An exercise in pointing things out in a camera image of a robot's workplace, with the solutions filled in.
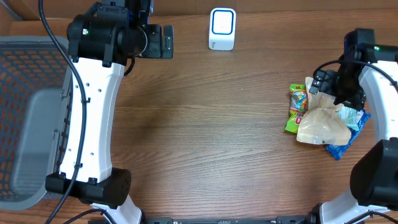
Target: gray plastic bin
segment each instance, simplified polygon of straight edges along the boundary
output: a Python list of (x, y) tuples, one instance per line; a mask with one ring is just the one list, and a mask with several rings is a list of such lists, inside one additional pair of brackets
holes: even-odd
[(0, 37), (0, 209), (60, 196), (44, 182), (65, 152), (71, 74), (49, 37)]

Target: wooden table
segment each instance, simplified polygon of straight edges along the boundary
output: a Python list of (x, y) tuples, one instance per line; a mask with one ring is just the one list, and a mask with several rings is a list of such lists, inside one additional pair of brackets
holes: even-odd
[[(238, 14), (234, 50), (217, 52), (208, 49), (208, 16), (151, 17), (174, 26), (174, 58), (137, 59), (122, 81), (112, 133), (113, 166), (131, 171), (134, 203), (148, 217), (265, 218), (306, 214), (335, 198), (373, 147), (373, 124), (336, 161), (284, 131), (289, 85), (337, 59), (356, 27), (398, 45), (397, 21), (397, 9)], [(50, 26), (65, 36), (69, 22)], [(11, 35), (46, 33), (39, 21), (14, 22)], [(57, 202), (0, 219), (43, 223)], [(70, 198), (54, 223), (87, 209)]]

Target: green snack package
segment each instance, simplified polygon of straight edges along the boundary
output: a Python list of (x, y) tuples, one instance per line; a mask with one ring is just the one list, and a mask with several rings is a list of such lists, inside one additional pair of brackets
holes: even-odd
[(305, 90), (305, 85), (291, 84), (290, 85), (290, 118), (286, 124), (286, 131), (297, 133), (300, 122), (308, 110), (308, 96)]

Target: blue snack wrapper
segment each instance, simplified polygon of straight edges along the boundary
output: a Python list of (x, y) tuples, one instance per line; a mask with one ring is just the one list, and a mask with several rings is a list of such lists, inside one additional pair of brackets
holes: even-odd
[(326, 149), (331, 153), (331, 155), (336, 159), (340, 160), (343, 154), (347, 151), (347, 149), (351, 146), (351, 144), (355, 141), (355, 139), (361, 134), (362, 129), (365, 127), (365, 123), (371, 117), (371, 114), (363, 111), (363, 115), (361, 119), (358, 121), (358, 131), (355, 131), (351, 128), (348, 128), (351, 131), (351, 138), (348, 141), (348, 144), (345, 146), (335, 146), (335, 145), (328, 145)]

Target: beige plastic bag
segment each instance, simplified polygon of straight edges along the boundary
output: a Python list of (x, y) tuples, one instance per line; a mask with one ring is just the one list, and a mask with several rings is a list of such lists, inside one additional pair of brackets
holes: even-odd
[(298, 127), (297, 141), (309, 144), (347, 145), (351, 131), (336, 113), (343, 105), (334, 105), (334, 98), (326, 93), (319, 92), (317, 95), (309, 93), (311, 83), (312, 78), (307, 77), (305, 85), (309, 110)]

